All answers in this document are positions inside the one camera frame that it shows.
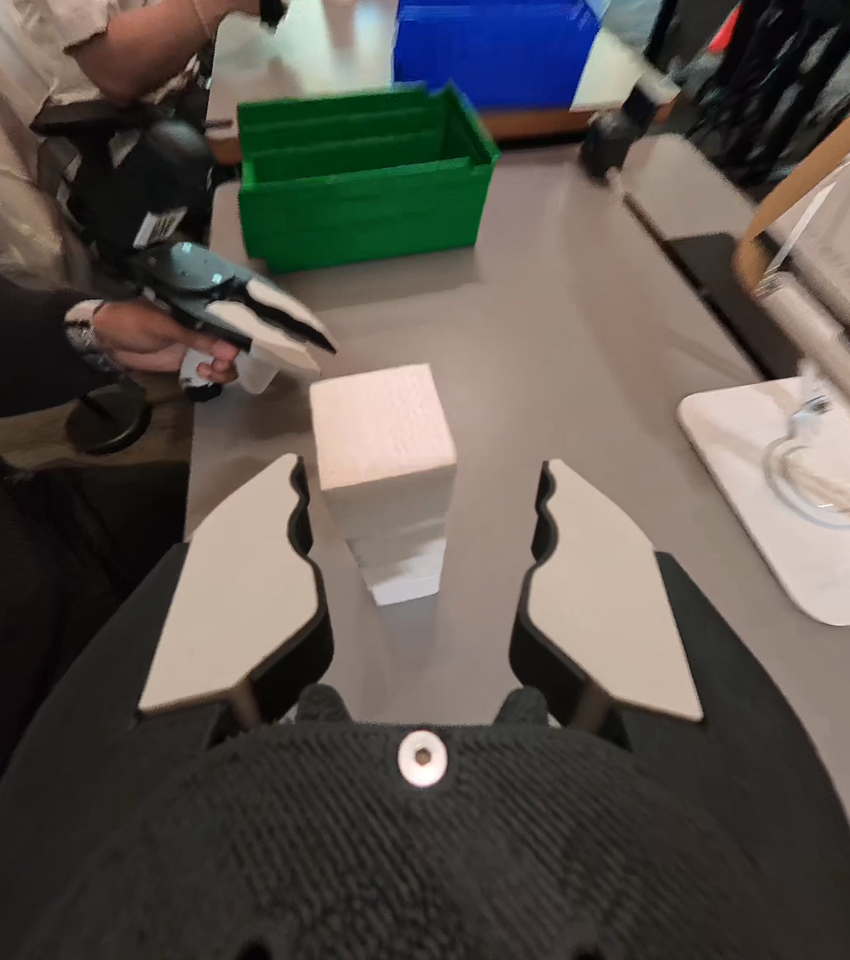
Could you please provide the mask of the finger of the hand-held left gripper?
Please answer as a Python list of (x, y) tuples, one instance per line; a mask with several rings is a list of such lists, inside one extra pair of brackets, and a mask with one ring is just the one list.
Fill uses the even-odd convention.
[(337, 354), (337, 344), (308, 306), (261, 278), (252, 278), (240, 288), (241, 302), (265, 324), (292, 339)]
[(235, 361), (239, 386), (247, 393), (263, 393), (277, 375), (306, 384), (322, 377), (310, 344), (264, 323), (243, 303), (213, 301), (205, 307), (204, 318), (217, 330), (240, 334), (249, 341), (248, 346), (239, 348)]

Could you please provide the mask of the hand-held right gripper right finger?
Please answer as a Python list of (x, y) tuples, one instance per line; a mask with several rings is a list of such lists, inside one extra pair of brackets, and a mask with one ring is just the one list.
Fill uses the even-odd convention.
[(541, 465), (532, 562), (508, 648), (559, 728), (601, 733), (636, 712), (705, 719), (655, 548), (634, 520), (563, 460)]

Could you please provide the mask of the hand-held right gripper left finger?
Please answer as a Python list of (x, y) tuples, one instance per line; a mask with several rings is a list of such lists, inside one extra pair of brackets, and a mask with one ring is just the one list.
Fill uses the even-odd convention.
[(138, 703), (144, 716), (227, 706), (241, 728), (284, 718), (335, 652), (311, 559), (304, 461), (287, 453), (195, 528)]

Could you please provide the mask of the person's left forearm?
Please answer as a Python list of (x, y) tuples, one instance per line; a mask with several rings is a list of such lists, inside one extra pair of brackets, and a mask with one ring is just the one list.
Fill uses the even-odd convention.
[(77, 400), (116, 380), (112, 368), (90, 364), (66, 333), (67, 314), (87, 300), (0, 275), (0, 419)]

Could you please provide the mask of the grey desk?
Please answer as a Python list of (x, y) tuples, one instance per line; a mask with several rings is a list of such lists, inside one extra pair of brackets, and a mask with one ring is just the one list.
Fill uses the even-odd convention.
[(562, 459), (670, 553), (800, 717), (850, 819), (850, 627), (783, 592), (687, 442), (685, 396), (758, 374), (575, 147), (502, 154), (474, 248), (279, 283), (338, 344), (326, 378), (429, 364), (457, 452), (439, 594), (378, 608), (314, 473), (308, 394), (226, 390), (194, 411), (188, 527), (275, 458), (310, 472), (312, 557), (352, 716), (485, 724), (516, 686), (512, 624), (542, 462)]

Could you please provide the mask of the person's left hand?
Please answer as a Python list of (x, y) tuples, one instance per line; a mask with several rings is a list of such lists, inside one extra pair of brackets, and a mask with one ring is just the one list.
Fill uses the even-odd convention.
[(181, 326), (147, 300), (105, 302), (91, 329), (105, 352), (132, 372), (178, 374), (191, 351), (207, 357), (197, 366), (203, 380), (226, 385), (238, 377), (236, 346)]

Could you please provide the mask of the silver wristwatch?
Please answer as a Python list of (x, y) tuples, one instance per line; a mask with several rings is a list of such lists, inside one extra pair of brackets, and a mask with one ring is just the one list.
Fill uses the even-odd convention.
[(71, 348), (88, 365), (97, 368), (110, 365), (107, 350), (95, 330), (95, 317), (103, 306), (103, 299), (84, 299), (71, 306), (63, 319), (64, 334)]

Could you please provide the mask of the green plastic bin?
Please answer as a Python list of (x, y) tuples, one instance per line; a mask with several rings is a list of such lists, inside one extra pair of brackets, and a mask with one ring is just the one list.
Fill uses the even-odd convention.
[(500, 153), (456, 84), (240, 102), (239, 221), (278, 274), (476, 244)]

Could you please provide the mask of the black chair base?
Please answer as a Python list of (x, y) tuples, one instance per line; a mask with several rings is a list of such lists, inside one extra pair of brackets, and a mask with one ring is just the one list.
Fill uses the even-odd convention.
[(151, 417), (143, 386), (123, 378), (87, 393), (75, 404), (66, 419), (66, 439), (73, 451), (83, 455), (119, 453), (143, 437)]

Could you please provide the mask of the person's black clothed body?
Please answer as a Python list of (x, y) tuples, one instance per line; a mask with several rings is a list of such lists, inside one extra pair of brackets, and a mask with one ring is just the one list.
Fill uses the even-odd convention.
[(0, 779), (48, 692), (181, 539), (188, 474), (0, 456)]

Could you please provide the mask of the grey table with wooden edge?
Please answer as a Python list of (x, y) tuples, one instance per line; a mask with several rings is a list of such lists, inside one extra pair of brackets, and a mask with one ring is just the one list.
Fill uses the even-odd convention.
[[(215, 42), (206, 140), (215, 160), (241, 160), (237, 105), (301, 95), (385, 87), (392, 78), (396, 2), (292, 2), (275, 31), (242, 15), (220, 25)], [(619, 107), (642, 82), (666, 119), (680, 88), (601, 29), (568, 109), (486, 111), (482, 124), (498, 143), (576, 137), (591, 117)]]

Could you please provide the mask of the blue storage bin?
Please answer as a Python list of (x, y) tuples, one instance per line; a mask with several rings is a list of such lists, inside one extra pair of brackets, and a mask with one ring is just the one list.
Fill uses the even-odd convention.
[(452, 83), (481, 112), (565, 109), (600, 28), (586, 1), (399, 2), (393, 78)]

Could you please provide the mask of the black desktop device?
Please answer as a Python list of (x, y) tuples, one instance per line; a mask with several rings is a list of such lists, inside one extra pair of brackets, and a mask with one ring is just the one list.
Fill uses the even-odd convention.
[(681, 97), (675, 78), (646, 73), (637, 78), (623, 102), (592, 112), (578, 151), (578, 163), (596, 183), (621, 173), (631, 148), (664, 123)]

